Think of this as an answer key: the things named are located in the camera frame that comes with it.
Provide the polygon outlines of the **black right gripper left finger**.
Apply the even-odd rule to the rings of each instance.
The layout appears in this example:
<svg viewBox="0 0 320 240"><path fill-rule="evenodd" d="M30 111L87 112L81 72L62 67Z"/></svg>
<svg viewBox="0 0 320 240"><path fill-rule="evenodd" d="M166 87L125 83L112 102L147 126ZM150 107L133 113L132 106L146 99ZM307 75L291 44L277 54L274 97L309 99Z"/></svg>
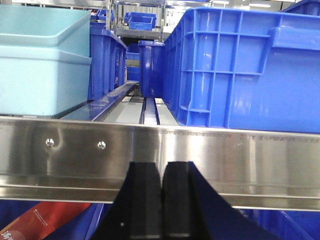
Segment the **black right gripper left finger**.
<svg viewBox="0 0 320 240"><path fill-rule="evenodd" d="M93 240L160 240L161 181L155 163L131 162L123 185Z"/></svg>

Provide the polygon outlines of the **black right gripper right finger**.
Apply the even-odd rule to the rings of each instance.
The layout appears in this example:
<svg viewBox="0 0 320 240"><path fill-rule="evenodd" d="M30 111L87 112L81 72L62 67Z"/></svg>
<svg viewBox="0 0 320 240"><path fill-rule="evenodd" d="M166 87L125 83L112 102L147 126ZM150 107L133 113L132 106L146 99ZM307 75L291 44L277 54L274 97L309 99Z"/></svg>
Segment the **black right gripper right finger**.
<svg viewBox="0 0 320 240"><path fill-rule="evenodd" d="M225 201L192 161L167 164L162 207L165 240L277 239Z"/></svg>

